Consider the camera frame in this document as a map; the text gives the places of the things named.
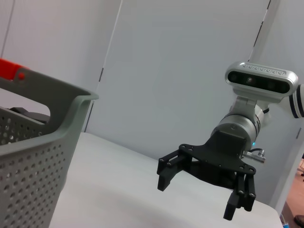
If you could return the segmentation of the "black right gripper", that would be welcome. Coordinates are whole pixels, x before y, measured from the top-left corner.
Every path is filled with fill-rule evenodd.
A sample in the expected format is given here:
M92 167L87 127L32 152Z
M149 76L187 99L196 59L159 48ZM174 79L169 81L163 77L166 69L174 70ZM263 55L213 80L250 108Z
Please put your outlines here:
M177 173L186 171L201 181L233 189L224 219L232 220L236 209L250 212L256 199L256 169L240 158L245 144L244 138L216 131L204 145L180 145L178 150L158 160L157 189L164 191Z

